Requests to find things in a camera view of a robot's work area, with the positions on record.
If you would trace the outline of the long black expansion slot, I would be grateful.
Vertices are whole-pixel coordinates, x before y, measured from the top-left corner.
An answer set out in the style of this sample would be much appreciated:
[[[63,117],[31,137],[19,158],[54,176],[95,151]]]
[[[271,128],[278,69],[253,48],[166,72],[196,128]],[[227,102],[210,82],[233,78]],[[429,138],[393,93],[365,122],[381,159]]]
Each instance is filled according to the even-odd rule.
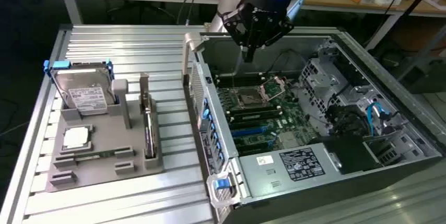
[[[246,129],[253,127],[262,127],[263,123],[261,121],[249,121],[249,122],[238,122],[230,124],[230,129]]]

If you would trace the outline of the open black PC case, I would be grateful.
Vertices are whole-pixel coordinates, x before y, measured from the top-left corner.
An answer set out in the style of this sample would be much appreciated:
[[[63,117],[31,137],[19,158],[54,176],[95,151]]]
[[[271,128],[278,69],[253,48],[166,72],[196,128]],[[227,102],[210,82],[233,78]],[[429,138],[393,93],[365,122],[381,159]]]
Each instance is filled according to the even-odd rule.
[[[255,224],[341,202],[386,188],[446,160],[446,123],[431,115],[347,33],[294,32],[273,46],[258,50],[251,63],[243,62],[242,48],[230,36],[223,33],[200,34],[204,42],[198,52],[186,50],[183,45],[183,80],[204,188],[210,199],[206,180],[210,175],[229,171],[241,192],[238,204],[223,208],[211,204],[218,224]],[[323,136],[359,136],[363,139],[405,130],[429,141],[442,157],[382,165],[378,169],[342,174],[339,180],[325,185],[274,197],[254,198],[241,165],[243,156],[235,147],[218,97],[215,77],[231,77],[233,71],[235,76],[265,73],[286,77],[299,87],[301,72],[313,58],[331,61],[353,88],[345,95],[346,105],[331,105],[325,113],[302,107],[319,133],[303,146],[323,144]],[[204,98],[211,110],[206,120],[202,119]],[[218,141],[211,142],[214,132]],[[216,165],[216,142],[225,155],[222,168]]]

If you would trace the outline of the grey plastic parts rack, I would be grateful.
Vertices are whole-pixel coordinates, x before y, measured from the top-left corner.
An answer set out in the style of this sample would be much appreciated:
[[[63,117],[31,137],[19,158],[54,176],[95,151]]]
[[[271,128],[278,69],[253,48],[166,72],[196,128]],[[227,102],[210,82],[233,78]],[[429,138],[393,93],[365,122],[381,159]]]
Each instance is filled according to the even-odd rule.
[[[126,180],[158,174],[164,170],[156,101],[152,97],[151,104],[156,150],[156,157],[152,159],[147,159],[144,155],[144,122],[139,99],[127,102],[124,107],[116,105],[119,114],[114,116],[110,114],[91,115],[79,120],[68,121],[67,117],[72,114],[72,111],[62,110],[51,155],[52,160],[47,172],[47,192]],[[90,129],[88,143],[80,148],[63,149],[66,130],[75,127]],[[55,160],[59,155],[108,150],[115,151],[114,157],[84,161],[75,161],[74,159]]]

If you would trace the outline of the CPU socket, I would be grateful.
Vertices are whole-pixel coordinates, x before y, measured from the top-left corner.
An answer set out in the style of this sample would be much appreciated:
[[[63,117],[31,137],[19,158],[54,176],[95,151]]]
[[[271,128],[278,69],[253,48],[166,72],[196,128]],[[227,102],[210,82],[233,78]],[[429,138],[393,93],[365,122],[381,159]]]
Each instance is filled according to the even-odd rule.
[[[263,99],[258,87],[242,87],[237,89],[238,105],[242,109],[269,107],[273,104]]]

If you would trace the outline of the grey metal disk bay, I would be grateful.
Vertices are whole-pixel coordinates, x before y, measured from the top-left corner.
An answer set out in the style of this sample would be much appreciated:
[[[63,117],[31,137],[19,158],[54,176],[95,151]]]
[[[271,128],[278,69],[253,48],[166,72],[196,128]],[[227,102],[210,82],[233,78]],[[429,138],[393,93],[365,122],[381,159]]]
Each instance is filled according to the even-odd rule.
[[[398,130],[381,136],[367,136],[363,140],[383,166],[442,157],[429,141],[410,131]]]

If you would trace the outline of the green RAM stick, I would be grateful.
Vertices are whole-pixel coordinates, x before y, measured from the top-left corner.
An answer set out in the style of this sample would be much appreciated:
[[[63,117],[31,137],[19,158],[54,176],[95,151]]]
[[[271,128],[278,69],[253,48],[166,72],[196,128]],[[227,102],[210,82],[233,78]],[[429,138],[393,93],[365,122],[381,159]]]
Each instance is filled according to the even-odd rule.
[[[115,151],[94,151],[94,152],[79,152],[79,153],[71,153],[66,155],[59,155],[55,157],[56,161],[62,161],[66,159],[74,159],[75,161],[84,161],[84,160],[94,160],[94,159],[102,159],[102,158],[110,158],[115,156]]]

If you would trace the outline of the black plastic shroud box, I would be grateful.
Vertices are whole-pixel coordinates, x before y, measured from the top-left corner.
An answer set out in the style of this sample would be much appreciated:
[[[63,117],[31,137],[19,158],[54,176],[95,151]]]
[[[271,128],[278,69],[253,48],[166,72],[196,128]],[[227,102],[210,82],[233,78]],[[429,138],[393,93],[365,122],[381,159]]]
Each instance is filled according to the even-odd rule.
[[[339,171],[349,174],[382,167],[359,136],[323,136],[322,143],[341,163]]]

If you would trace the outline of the black RAM slot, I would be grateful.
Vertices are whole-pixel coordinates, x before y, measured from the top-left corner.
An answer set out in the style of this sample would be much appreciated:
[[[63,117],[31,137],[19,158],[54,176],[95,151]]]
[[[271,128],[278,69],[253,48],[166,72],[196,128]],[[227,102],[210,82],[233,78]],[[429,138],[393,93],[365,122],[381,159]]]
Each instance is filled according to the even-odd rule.
[[[253,112],[263,112],[263,111],[274,111],[277,110],[275,106],[266,107],[250,107],[243,109],[227,109],[227,113],[253,113]]]

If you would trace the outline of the low profile graphics card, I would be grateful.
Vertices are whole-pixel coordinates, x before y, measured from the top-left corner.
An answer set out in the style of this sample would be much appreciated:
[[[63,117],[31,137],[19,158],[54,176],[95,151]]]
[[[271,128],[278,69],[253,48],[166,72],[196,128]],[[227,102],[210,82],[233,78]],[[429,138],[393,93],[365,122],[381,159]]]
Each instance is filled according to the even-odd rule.
[[[151,104],[151,96],[148,89],[148,79],[150,76],[146,73],[140,73],[139,77],[139,87],[140,87],[140,113],[143,116],[144,122],[144,138],[146,138],[146,150],[144,155],[147,159],[152,159],[156,157],[155,150],[155,137],[154,137],[154,117],[152,117],[152,104]]]

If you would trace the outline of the metal socket cover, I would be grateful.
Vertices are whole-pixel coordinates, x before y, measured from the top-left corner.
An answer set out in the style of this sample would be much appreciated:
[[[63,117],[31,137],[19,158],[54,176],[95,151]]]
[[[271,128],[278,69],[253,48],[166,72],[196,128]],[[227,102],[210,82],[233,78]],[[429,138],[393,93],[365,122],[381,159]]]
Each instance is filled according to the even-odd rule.
[[[274,98],[286,92],[286,83],[279,76],[271,77],[261,86],[259,93],[262,99],[270,102]]]

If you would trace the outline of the silver chipset heatsink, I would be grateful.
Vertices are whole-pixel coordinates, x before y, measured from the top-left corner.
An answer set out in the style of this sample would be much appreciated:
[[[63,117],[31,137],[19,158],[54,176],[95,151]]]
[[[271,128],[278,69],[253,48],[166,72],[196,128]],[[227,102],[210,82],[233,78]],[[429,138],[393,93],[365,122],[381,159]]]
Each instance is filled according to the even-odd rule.
[[[295,148],[299,146],[298,139],[294,132],[287,131],[278,134],[279,142],[283,146],[283,149]]]

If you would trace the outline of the blue expansion slot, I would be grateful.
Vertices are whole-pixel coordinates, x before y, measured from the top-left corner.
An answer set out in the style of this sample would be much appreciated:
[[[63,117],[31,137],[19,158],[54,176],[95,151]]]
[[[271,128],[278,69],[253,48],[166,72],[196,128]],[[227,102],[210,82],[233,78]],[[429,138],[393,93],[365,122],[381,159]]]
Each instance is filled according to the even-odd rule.
[[[231,132],[231,136],[234,138],[249,136],[249,135],[259,135],[263,134],[267,131],[267,127],[254,127],[254,128],[247,128],[247,129],[239,129]]]

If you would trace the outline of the grey perforated disk bay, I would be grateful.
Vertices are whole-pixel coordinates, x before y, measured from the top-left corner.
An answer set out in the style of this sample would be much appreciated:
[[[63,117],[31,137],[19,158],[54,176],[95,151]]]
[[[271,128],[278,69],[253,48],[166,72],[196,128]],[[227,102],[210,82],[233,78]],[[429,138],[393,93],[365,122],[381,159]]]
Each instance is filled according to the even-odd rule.
[[[325,113],[331,105],[346,105],[345,95],[353,86],[331,61],[310,59],[298,84],[298,99],[303,108]]]

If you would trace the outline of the grey metal stand leg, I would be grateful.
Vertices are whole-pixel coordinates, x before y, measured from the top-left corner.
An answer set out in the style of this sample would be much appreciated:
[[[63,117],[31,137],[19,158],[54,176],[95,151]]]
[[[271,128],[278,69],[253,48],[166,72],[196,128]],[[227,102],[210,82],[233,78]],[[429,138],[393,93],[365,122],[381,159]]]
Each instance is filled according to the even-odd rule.
[[[441,42],[445,36],[446,36],[446,27],[442,27],[435,36],[427,41],[425,47],[421,49],[417,55],[406,62],[405,65],[402,65],[401,70],[397,74],[398,81],[403,80],[407,73],[415,67],[418,62],[427,56],[431,49],[437,46],[437,44]]]

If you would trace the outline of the grey power supply unit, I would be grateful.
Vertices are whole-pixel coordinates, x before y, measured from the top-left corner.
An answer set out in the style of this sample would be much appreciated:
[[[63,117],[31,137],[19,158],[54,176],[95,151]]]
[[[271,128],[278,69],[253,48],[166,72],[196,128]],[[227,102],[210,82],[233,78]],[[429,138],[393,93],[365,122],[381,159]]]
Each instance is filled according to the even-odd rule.
[[[251,197],[274,197],[341,179],[323,144],[241,157]]]

